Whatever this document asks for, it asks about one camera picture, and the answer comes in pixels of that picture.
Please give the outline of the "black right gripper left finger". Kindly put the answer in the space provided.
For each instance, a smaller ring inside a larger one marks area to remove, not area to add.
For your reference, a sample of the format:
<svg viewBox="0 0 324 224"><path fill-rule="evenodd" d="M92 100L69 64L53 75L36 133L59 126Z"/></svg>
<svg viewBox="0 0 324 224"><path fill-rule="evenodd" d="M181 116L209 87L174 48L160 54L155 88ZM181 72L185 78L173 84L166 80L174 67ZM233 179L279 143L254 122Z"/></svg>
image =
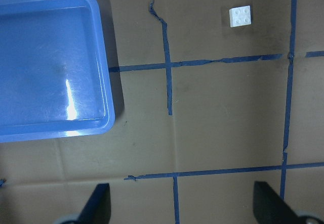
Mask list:
<svg viewBox="0 0 324 224"><path fill-rule="evenodd" d="M76 223L109 223L110 218L111 199L109 183L98 184L79 214Z"/></svg>

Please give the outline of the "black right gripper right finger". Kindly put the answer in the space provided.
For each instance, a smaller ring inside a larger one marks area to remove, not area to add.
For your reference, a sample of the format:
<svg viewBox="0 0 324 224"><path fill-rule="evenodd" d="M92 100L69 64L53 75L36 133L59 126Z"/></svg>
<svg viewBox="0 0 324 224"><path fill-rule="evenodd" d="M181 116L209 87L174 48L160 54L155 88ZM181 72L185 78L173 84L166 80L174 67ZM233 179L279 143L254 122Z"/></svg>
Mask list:
<svg viewBox="0 0 324 224"><path fill-rule="evenodd" d="M257 223L301 223L298 216L267 182L254 182L253 214Z"/></svg>

